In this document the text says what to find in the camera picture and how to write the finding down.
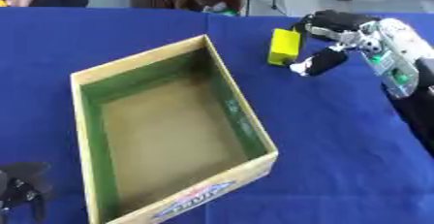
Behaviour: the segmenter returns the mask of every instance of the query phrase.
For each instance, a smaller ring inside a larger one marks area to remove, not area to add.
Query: yellow cube
[[[298,57],[300,34],[295,31],[276,28],[271,39],[268,64],[285,66]]]
[[[6,0],[0,0],[0,7],[8,7]]]

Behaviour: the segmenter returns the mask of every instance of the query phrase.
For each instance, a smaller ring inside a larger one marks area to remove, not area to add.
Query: cardboard box
[[[163,222],[277,158],[204,35],[74,73],[72,88],[92,224]]]

